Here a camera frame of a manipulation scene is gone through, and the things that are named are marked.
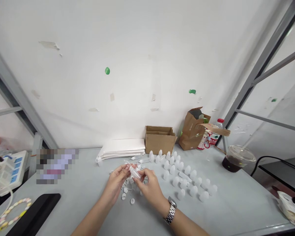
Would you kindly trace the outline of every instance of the wristwatch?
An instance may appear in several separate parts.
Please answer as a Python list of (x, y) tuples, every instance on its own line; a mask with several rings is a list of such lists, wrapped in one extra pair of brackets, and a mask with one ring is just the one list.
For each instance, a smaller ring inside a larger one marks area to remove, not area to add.
[(174, 201), (174, 199), (172, 199), (171, 197), (168, 197), (168, 201), (170, 203), (170, 209), (169, 209), (169, 213), (168, 213), (167, 217), (164, 220), (167, 222), (167, 224), (170, 225), (174, 219), (177, 204)]

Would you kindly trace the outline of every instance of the silver watch band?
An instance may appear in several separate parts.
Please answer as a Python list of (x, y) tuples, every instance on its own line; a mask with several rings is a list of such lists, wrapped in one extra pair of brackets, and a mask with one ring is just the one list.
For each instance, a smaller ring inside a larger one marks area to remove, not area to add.
[(165, 219), (165, 221), (167, 222), (167, 224), (171, 224), (171, 222), (173, 221), (173, 219), (174, 219), (174, 216), (175, 216), (175, 207), (172, 205), (172, 204), (170, 204), (170, 209), (169, 209), (169, 213), (168, 213), (168, 215), (167, 215), (167, 217), (166, 217), (166, 219)]

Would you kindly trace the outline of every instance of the cardboard box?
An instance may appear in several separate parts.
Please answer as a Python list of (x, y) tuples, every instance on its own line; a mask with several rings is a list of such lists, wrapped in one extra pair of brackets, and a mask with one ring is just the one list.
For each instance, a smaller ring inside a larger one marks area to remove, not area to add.
[(160, 150), (163, 154), (173, 152), (177, 137), (172, 127), (145, 126), (145, 131), (145, 153), (149, 154), (151, 150), (156, 155)]
[[(190, 111), (188, 111), (186, 115), (182, 135), (179, 139), (179, 145), (182, 147), (184, 151), (196, 149), (204, 134), (205, 128), (201, 125), (204, 124), (203, 119), (195, 118), (195, 114), (197, 112), (201, 114), (201, 108), (202, 107), (191, 109)], [(206, 114), (203, 115), (205, 118), (208, 119), (208, 121), (210, 121), (210, 116)]]

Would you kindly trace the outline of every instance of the dropper bottle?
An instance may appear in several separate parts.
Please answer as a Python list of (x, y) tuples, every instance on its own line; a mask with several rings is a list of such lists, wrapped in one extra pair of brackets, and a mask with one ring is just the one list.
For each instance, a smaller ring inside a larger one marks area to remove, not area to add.
[(141, 175), (137, 172), (137, 170), (135, 168), (132, 167), (132, 165), (128, 162), (129, 164), (129, 171), (131, 173), (131, 175), (136, 178), (136, 179), (141, 179)]

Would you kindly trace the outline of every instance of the wrist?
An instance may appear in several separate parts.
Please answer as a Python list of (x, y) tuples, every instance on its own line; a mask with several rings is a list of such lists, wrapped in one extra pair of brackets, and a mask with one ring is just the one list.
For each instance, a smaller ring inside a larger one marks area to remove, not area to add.
[(113, 207), (113, 200), (105, 196), (104, 194), (102, 194), (102, 196), (98, 200), (98, 203), (105, 208), (111, 209)]
[(163, 199), (159, 203), (160, 204), (157, 206), (156, 209), (163, 218), (166, 218), (170, 210), (170, 203), (165, 197), (163, 197)]

